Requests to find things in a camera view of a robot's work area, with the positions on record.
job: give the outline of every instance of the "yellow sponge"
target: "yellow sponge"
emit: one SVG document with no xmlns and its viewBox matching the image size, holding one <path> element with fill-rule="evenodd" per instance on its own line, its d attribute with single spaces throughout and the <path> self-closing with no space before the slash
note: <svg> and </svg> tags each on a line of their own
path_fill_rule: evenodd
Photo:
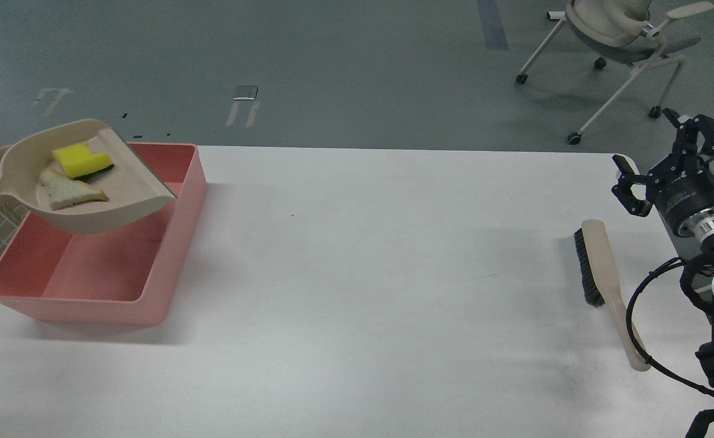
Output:
<svg viewBox="0 0 714 438">
<path fill-rule="evenodd" d="M 87 142 L 60 147 L 53 150 L 52 155 L 70 178 L 82 178 L 113 167 L 107 153 L 92 153 Z"/>
</svg>

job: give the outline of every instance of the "brush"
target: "brush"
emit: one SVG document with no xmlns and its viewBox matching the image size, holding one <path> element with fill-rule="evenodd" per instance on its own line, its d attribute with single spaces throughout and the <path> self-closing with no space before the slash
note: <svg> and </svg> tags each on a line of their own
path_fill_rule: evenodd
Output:
<svg viewBox="0 0 714 438">
<path fill-rule="evenodd" d="M 651 366 L 638 354 L 627 334 L 627 310 L 622 301 L 619 273 L 616 271 L 616 262 L 611 251 L 611 244 L 608 243 L 605 225 L 596 219 L 587 219 L 574 233 L 574 240 L 581 264 L 581 285 L 584 289 L 584 299 L 587 304 L 595 307 L 605 305 L 608 308 L 630 366 L 635 371 L 647 371 Z M 638 332 L 635 331 L 635 327 L 633 327 L 633 333 L 643 347 L 643 342 L 638 336 Z"/>
</svg>

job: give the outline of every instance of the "toast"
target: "toast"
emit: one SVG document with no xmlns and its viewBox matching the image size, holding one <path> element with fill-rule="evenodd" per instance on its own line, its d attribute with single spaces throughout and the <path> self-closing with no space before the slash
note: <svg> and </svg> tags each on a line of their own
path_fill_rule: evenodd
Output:
<svg viewBox="0 0 714 438">
<path fill-rule="evenodd" d="M 49 194 L 52 210 L 60 210 L 60 208 L 70 207 L 77 203 L 109 200 L 102 190 L 85 182 L 74 181 L 52 169 L 44 169 L 41 172 L 40 181 Z"/>
</svg>

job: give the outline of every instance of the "dustpan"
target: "dustpan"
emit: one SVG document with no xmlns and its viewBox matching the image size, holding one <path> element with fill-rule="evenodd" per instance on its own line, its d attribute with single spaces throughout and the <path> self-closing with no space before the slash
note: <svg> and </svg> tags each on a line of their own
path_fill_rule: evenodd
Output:
<svg viewBox="0 0 714 438">
<path fill-rule="evenodd" d="M 87 142 L 93 153 L 110 155 L 113 169 L 90 182 L 104 191 L 109 200 L 52 210 L 38 175 L 46 167 L 59 170 L 52 150 L 79 142 Z M 15 198 L 60 230 L 95 234 L 146 217 L 176 196 L 109 125 L 85 119 L 33 134 L 7 150 L 0 166 L 0 202 L 7 198 Z"/>
</svg>

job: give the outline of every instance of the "pink bin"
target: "pink bin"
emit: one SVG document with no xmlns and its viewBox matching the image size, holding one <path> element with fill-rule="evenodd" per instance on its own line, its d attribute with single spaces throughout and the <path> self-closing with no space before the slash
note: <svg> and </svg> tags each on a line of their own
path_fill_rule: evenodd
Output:
<svg viewBox="0 0 714 438">
<path fill-rule="evenodd" d="M 179 199 L 96 235 L 72 235 L 28 214 L 0 258 L 0 303 L 44 321 L 165 319 L 207 184 L 196 146 L 129 145 Z"/>
</svg>

